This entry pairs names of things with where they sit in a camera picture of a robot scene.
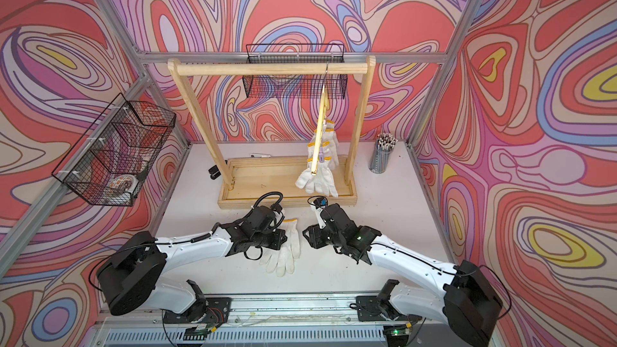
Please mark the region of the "yellow curved clip hanger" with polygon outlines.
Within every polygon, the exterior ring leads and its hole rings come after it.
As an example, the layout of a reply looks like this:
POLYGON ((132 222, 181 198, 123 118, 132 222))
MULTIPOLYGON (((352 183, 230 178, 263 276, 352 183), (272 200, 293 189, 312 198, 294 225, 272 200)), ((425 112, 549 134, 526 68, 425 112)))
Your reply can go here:
POLYGON ((315 176, 318 171, 318 162, 320 161, 321 141, 325 131, 326 113, 329 109, 329 95, 327 89, 327 76, 329 71, 329 64, 326 64, 326 72, 324 74, 324 80, 322 82, 321 98, 319 105, 319 114, 317 119, 317 130, 315 133, 315 140, 313 146, 313 157, 311 162, 311 175, 315 176))

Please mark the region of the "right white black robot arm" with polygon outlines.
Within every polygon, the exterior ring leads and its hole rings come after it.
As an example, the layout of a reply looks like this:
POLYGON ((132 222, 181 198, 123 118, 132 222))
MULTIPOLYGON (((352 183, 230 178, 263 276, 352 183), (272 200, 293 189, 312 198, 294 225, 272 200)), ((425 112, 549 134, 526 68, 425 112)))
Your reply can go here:
POLYGON ((317 223, 303 230, 310 247, 333 247, 339 255, 396 274, 378 295, 352 304, 360 321, 430 319, 447 324, 463 342, 487 346, 503 302, 481 271, 465 260, 438 261, 397 244, 372 227, 358 226, 339 204, 315 196, 308 204, 317 223))

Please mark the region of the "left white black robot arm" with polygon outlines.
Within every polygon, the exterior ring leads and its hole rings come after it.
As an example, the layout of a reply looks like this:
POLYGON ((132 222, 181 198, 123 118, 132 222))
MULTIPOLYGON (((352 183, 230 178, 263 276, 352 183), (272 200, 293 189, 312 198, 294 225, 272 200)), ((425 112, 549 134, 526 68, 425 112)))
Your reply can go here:
POLYGON ((96 272, 109 311, 122 316, 137 309, 160 309, 196 323, 216 311, 192 280, 170 280, 167 273, 208 259, 246 254, 252 248, 280 250, 287 236, 284 209, 254 206, 243 218, 217 223, 210 231, 181 238, 156 239, 149 231, 134 235, 96 272))

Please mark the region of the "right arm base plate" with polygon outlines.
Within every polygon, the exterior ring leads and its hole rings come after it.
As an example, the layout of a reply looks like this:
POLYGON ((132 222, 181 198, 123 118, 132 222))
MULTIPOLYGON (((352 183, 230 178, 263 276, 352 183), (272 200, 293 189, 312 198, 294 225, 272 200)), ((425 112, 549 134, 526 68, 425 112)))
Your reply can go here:
POLYGON ((377 296, 357 296, 350 308, 357 313, 361 322, 371 321, 406 321, 415 324, 422 321, 421 316, 405 315, 396 310, 388 301, 379 299, 377 296))

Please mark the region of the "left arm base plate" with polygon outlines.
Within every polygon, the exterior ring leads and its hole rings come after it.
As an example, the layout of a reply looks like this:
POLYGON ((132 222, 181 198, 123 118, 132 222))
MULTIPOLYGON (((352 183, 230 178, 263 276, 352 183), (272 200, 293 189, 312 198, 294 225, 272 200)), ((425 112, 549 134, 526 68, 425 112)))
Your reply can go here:
POLYGON ((165 311, 164 324, 206 324, 222 325, 228 322, 231 310, 231 297, 206 297, 197 299, 184 313, 165 311))

